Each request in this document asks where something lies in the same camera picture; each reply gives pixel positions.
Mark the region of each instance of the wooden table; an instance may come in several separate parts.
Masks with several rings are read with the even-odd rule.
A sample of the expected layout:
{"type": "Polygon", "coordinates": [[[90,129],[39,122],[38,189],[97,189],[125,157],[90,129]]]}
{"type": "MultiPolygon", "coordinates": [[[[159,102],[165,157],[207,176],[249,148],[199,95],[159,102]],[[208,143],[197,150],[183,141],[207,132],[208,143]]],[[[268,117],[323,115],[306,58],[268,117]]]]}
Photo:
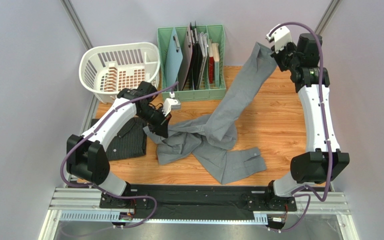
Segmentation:
{"type": "MultiPolygon", "coordinates": [[[[240,71],[240,66],[226,66],[224,79],[227,87],[240,71]]],[[[158,96],[152,103],[162,103],[158,96]]],[[[181,110],[172,112],[170,124],[211,114],[220,100],[182,102],[181,110]]],[[[100,103],[96,118],[101,118],[110,104],[100,103]]],[[[290,170],[292,157],[304,153],[306,128],[302,105],[290,80],[290,72],[276,69],[263,84],[254,101],[235,123],[238,141],[233,150],[258,147],[267,170],[228,185],[267,185],[290,170]]],[[[110,162],[114,174],[131,184],[219,185],[198,160],[190,156],[159,165],[157,146],[148,138],[146,155],[110,162]]]]}

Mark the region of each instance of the white wall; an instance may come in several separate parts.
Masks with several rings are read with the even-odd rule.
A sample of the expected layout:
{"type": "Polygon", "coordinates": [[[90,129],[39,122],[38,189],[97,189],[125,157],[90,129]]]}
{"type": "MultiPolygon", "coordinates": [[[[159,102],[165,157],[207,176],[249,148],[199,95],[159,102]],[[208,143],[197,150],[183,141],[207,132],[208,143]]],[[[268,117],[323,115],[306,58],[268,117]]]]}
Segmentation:
{"type": "MultiPolygon", "coordinates": [[[[255,42],[277,24],[301,22],[316,28],[330,0],[72,0],[94,46],[152,42],[157,28],[223,24],[225,65],[243,65],[255,42]]],[[[291,27],[296,40],[301,29],[291,27]]]]}
{"type": "Polygon", "coordinates": [[[60,1],[0,1],[0,239],[39,236],[92,97],[85,51],[60,1]]]}
{"type": "Polygon", "coordinates": [[[350,153],[334,186],[360,239],[384,239],[384,1],[342,1],[322,36],[334,128],[350,153]]]}

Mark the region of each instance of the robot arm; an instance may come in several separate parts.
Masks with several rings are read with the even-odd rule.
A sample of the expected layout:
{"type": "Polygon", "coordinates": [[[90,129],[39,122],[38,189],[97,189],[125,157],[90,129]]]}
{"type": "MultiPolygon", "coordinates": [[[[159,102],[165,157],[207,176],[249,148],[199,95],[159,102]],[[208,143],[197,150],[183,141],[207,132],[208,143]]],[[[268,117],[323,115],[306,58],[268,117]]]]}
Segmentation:
{"type": "Polygon", "coordinates": [[[155,96],[132,102],[134,99],[156,91],[157,89],[154,86],[145,81],[142,81],[137,89],[123,89],[117,95],[110,109],[94,126],[81,136],[71,135],[67,140],[67,152],[80,142],[84,136],[94,134],[67,159],[67,172],[98,185],[110,193],[121,196],[127,187],[127,183],[110,171],[106,149],[124,124],[135,115],[148,123],[151,132],[165,138],[168,137],[170,111],[180,107],[179,101],[167,98],[159,108],[151,105],[155,96]]]}
{"type": "MultiPolygon", "coordinates": [[[[295,91],[301,101],[306,126],[306,153],[293,157],[290,172],[281,179],[271,182],[275,196],[291,197],[291,192],[305,184],[321,184],[327,179],[328,149],[325,142],[323,118],[320,107],[318,77],[320,60],[316,40],[309,33],[300,35],[297,45],[293,43],[290,30],[280,27],[266,39],[274,42],[272,57],[281,71],[289,70],[295,91]]],[[[326,122],[331,142],[333,167],[331,180],[349,164],[349,154],[340,151],[334,134],[329,107],[330,79],[323,69],[322,95],[326,112],[326,122]]]]}

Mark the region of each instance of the clipboard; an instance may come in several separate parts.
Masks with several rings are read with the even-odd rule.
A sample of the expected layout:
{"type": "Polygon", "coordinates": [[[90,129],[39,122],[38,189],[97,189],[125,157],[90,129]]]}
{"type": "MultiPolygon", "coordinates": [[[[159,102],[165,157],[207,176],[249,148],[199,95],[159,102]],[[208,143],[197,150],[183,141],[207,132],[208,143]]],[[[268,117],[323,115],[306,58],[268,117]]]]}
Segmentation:
{"type": "Polygon", "coordinates": [[[170,42],[168,44],[167,58],[165,59],[164,65],[165,82],[167,86],[171,86],[176,82],[182,61],[182,49],[176,29],[173,27],[170,42]]]}
{"type": "Polygon", "coordinates": [[[185,88],[186,81],[188,77],[190,76],[189,69],[192,62],[192,55],[193,55],[193,36],[192,36],[192,30],[191,26],[187,26],[186,34],[184,36],[184,42],[183,47],[181,49],[183,53],[183,60],[180,64],[180,69],[178,71],[178,90],[182,91],[185,88]]]}
{"type": "Polygon", "coordinates": [[[198,52],[200,52],[199,58],[198,58],[199,59],[199,61],[198,61],[199,73],[198,73],[197,81],[195,81],[195,79],[194,79],[194,82],[193,82],[195,90],[200,89],[201,82],[204,78],[204,69],[206,68],[206,65],[207,65],[206,64],[207,63],[207,57],[208,57],[208,54],[207,54],[207,49],[208,49],[207,33],[200,32],[198,41],[199,41],[199,50],[200,50],[200,51],[198,51],[198,52]]]}

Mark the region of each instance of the cable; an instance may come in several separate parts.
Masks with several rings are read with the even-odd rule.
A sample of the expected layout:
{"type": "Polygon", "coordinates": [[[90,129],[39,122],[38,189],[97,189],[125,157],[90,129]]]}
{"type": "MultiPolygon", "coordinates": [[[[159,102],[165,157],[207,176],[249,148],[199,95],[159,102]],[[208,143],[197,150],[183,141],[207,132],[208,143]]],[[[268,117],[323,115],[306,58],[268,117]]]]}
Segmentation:
{"type": "Polygon", "coordinates": [[[105,227],[105,228],[102,228],[102,229],[99,229],[99,230],[96,230],[96,231],[92,231],[90,233],[82,234],[82,235],[71,235],[69,233],[64,232],[63,228],[60,228],[59,231],[60,231],[61,234],[65,235],[66,237],[79,239],[79,238],[95,235],[95,234],[98,234],[100,232],[103,232],[103,231],[106,231],[106,230],[109,230],[109,229],[114,229],[114,227],[113,226],[109,226],[109,227],[105,227]]]}
{"type": "Polygon", "coordinates": [[[283,216],[284,222],[287,222],[287,215],[288,215],[288,205],[285,204],[285,215],[283,216]]]}
{"type": "Polygon", "coordinates": [[[319,42],[319,38],[316,35],[316,33],[310,27],[308,27],[307,25],[300,23],[300,22],[290,21],[290,22],[282,23],[282,24],[276,26],[274,29],[272,29],[272,31],[270,31],[270,33],[269,33],[269,36],[271,36],[277,29],[284,27],[284,26],[287,26],[287,25],[296,25],[296,26],[300,26],[300,27],[308,30],[309,33],[313,36],[313,38],[315,38],[315,40],[316,40],[316,47],[317,47],[317,50],[319,53],[319,76],[318,76],[319,102],[320,102],[320,111],[322,113],[323,133],[325,135],[326,147],[328,149],[328,170],[327,170],[327,174],[326,174],[325,188],[324,188],[322,197],[316,192],[315,189],[313,189],[312,187],[310,187],[308,185],[298,187],[297,189],[295,189],[291,192],[291,195],[293,197],[308,196],[309,200],[307,201],[306,208],[304,209],[303,214],[298,219],[298,221],[293,226],[291,226],[290,228],[287,228],[284,230],[280,230],[280,229],[274,230],[273,229],[274,232],[277,232],[277,233],[288,232],[288,231],[293,230],[303,220],[303,218],[306,215],[306,212],[308,211],[309,205],[311,204],[311,196],[309,194],[294,195],[295,193],[297,193],[303,189],[309,189],[315,194],[315,196],[321,202],[325,202],[325,200],[328,197],[328,191],[330,190],[331,175],[332,175],[332,171],[333,171],[333,150],[331,148],[330,135],[328,133],[327,114],[325,112],[324,96],[323,96],[323,92],[322,92],[322,80],[323,80],[323,72],[324,72],[324,56],[322,53],[322,46],[321,46],[321,43],[319,42]]]}
{"type": "Polygon", "coordinates": [[[136,199],[133,199],[133,202],[134,202],[134,212],[133,212],[133,215],[136,215],[136,206],[137,206],[137,204],[136,204],[136,199]]]}
{"type": "MultiPolygon", "coordinates": [[[[69,182],[66,178],[65,178],[65,174],[64,174],[64,167],[65,167],[65,164],[68,160],[68,158],[72,155],[72,153],[75,152],[75,150],[78,149],[78,147],[80,147],[85,141],[87,141],[88,139],[90,139],[93,135],[97,135],[98,133],[98,130],[103,126],[103,124],[117,111],[119,110],[120,108],[124,107],[125,105],[127,104],[130,104],[130,103],[134,103],[134,102],[137,102],[137,101],[140,101],[140,100],[143,100],[143,99],[147,99],[147,98],[150,98],[152,96],[156,96],[162,92],[165,92],[167,90],[172,90],[173,91],[173,88],[176,87],[177,85],[179,84],[178,81],[176,81],[173,85],[167,87],[167,88],[164,88],[162,90],[159,90],[159,91],[156,91],[154,93],[151,93],[151,94],[148,94],[148,95],[144,95],[144,96],[141,96],[141,97],[137,97],[137,98],[134,98],[132,100],[128,100],[118,106],[116,106],[112,111],[110,111],[103,119],[102,121],[100,122],[100,124],[94,129],[94,131],[92,133],[90,133],[89,135],[85,136],[81,141],[79,141],[67,154],[66,156],[64,157],[61,165],[60,165],[60,177],[62,178],[63,182],[70,186],[70,187],[74,187],[74,188],[81,188],[81,187],[84,187],[84,186],[93,186],[95,187],[96,189],[99,189],[100,191],[102,191],[103,193],[111,196],[111,197],[114,197],[114,198],[117,198],[117,199],[131,199],[131,200],[134,200],[134,199],[150,199],[152,200],[155,204],[154,204],[154,207],[152,209],[152,212],[147,216],[145,217],[143,220],[133,224],[133,225],[127,225],[127,226],[124,226],[123,228],[134,228],[134,227],[137,227],[139,225],[142,225],[143,223],[145,223],[147,220],[149,220],[155,213],[155,211],[157,210],[157,200],[152,197],[152,196],[118,196],[118,195],[115,195],[111,192],[108,192],[106,190],[104,190],[103,188],[99,187],[98,185],[94,185],[93,183],[91,182],[88,182],[88,183],[82,183],[82,184],[75,184],[75,183],[71,183],[69,182]]],[[[84,234],[84,235],[70,235],[70,234],[67,234],[65,232],[62,231],[62,229],[60,230],[60,232],[67,236],[67,237],[71,237],[71,238],[82,238],[82,237],[86,237],[86,236],[90,236],[90,235],[93,235],[93,234],[97,234],[97,233],[100,233],[102,231],[105,231],[105,230],[108,230],[108,229],[111,229],[113,227],[107,227],[107,228],[103,228],[103,229],[100,229],[98,231],[95,231],[95,232],[91,232],[91,233],[87,233],[87,234],[84,234]]]]}

